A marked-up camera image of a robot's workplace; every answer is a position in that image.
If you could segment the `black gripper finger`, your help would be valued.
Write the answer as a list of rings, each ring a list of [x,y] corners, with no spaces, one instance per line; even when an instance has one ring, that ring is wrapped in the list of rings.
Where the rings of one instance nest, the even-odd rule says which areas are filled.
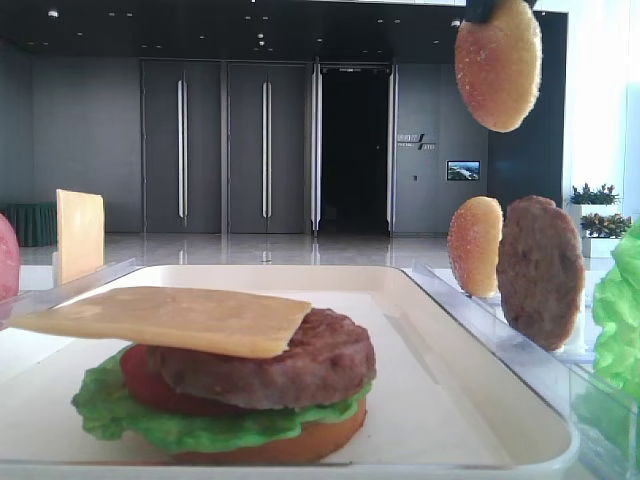
[[[469,23],[487,23],[498,4],[498,0],[466,0],[464,20]]]

